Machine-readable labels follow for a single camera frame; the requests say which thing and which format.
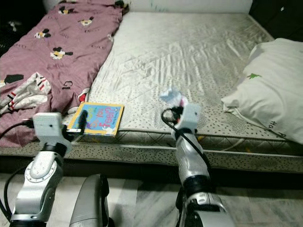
pink blanket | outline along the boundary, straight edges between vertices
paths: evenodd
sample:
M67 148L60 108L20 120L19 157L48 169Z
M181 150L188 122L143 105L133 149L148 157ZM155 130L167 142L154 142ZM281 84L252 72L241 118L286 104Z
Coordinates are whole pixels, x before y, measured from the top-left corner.
M75 112L122 21L115 0L63 1L0 58L0 133L37 112ZM24 146L34 131L19 126L0 147Z

bed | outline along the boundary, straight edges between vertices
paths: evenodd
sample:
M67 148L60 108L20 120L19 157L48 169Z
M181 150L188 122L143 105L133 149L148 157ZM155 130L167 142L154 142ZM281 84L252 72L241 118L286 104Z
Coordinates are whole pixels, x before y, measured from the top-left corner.
M129 12L88 97L125 105L119 133L83 136L67 158L177 165L159 99L174 86L203 107L197 139L213 167L303 172L302 145L222 111L220 99L242 76L250 51L272 40L247 14ZM32 142L1 148L1 155L34 156L39 148Z

marble floor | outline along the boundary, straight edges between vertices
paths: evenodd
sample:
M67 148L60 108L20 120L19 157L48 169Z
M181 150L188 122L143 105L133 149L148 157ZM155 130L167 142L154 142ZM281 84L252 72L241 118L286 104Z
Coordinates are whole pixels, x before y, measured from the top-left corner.
M2 192L7 174L0 174ZM64 177L59 184L47 226L69 225L83 177ZM136 180L109 179L109 215L116 227L172 227L175 223L177 184L146 183ZM23 176L10 184L9 203L13 207ZM236 227L303 227L303 191L218 188L223 204ZM0 214L0 226L9 223Z

